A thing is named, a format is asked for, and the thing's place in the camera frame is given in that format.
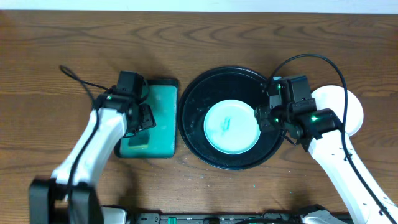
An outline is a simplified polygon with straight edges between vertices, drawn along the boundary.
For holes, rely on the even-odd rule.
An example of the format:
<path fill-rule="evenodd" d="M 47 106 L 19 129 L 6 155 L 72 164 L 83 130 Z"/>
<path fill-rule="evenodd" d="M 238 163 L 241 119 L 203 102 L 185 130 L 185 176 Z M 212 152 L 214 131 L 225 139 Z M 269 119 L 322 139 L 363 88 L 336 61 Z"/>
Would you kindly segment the green yellow scrub sponge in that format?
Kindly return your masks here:
<path fill-rule="evenodd" d="M 150 134 L 147 130 L 140 131 L 128 137 L 127 146 L 130 149 L 145 149 L 149 145 Z"/>

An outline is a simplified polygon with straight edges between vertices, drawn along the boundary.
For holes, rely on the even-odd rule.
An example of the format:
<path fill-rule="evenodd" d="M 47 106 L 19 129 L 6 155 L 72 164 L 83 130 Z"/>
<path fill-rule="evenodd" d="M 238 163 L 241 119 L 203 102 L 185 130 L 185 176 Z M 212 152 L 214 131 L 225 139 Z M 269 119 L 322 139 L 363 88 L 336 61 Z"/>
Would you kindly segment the white pink plate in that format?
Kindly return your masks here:
<path fill-rule="evenodd" d="M 351 137 L 360 130 L 364 121 L 364 111 L 358 98 L 349 90 L 347 93 L 348 109 L 345 132 Z M 329 108 L 337 115 L 340 121 L 343 121 L 345 108 L 345 92 L 343 87 L 336 85 L 322 86 L 312 92 L 312 97 L 316 101 L 317 110 Z"/>

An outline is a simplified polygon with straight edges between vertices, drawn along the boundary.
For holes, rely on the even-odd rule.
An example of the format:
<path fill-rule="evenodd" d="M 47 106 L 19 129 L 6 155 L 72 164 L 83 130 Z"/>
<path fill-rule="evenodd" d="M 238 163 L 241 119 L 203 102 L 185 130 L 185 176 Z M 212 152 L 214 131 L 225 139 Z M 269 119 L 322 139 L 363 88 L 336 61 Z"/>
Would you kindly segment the mint green plate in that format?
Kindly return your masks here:
<path fill-rule="evenodd" d="M 223 100 L 205 115 L 203 130 L 207 141 L 224 154 L 247 152 L 261 135 L 254 109 L 239 100 Z"/>

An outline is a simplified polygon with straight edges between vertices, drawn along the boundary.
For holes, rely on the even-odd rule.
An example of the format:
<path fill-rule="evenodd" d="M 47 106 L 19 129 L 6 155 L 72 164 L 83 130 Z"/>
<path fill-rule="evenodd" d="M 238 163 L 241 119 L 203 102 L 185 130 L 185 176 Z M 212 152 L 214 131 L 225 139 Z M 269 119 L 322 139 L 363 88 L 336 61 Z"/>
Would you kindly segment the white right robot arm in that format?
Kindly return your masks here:
<path fill-rule="evenodd" d="M 322 167 L 354 223 L 397 223 L 397 205 L 384 193 L 355 151 L 350 137 L 364 121 L 357 96 L 327 85 L 311 91 L 307 77 L 278 78 L 254 115 L 261 132 L 279 131 Z"/>

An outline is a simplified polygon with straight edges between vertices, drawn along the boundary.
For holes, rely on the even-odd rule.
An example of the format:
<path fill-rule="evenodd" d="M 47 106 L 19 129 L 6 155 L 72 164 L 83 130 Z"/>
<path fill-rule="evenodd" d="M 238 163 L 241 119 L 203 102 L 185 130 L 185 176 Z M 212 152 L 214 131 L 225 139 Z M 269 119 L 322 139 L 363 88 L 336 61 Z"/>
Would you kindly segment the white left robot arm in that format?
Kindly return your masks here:
<path fill-rule="evenodd" d="M 103 93 L 93 102 L 86 129 L 48 180 L 29 187 L 31 223 L 127 223 L 127 211 L 100 205 L 96 185 L 109 156 L 127 133 L 155 126 L 145 97 Z"/>

